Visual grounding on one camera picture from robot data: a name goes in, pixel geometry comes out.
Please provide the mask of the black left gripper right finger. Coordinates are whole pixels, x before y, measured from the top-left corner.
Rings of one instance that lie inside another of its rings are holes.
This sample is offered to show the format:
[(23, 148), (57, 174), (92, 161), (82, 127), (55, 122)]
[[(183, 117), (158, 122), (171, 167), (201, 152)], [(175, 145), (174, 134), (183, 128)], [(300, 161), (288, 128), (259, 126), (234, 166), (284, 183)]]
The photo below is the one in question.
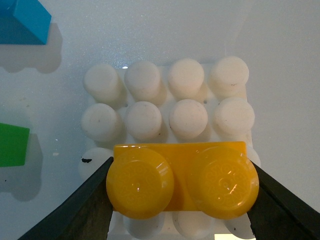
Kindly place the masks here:
[(259, 178), (259, 191), (247, 215), (255, 238), (257, 240), (318, 240), (320, 213), (258, 165), (253, 166)]

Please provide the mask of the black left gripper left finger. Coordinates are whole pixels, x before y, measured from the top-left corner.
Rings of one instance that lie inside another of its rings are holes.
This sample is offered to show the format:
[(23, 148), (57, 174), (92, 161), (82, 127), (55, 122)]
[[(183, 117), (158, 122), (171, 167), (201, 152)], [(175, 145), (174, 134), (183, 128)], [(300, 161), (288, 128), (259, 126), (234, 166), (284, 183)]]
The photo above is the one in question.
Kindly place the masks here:
[(110, 157), (60, 206), (24, 233), (21, 240), (106, 240), (112, 204), (106, 190)]

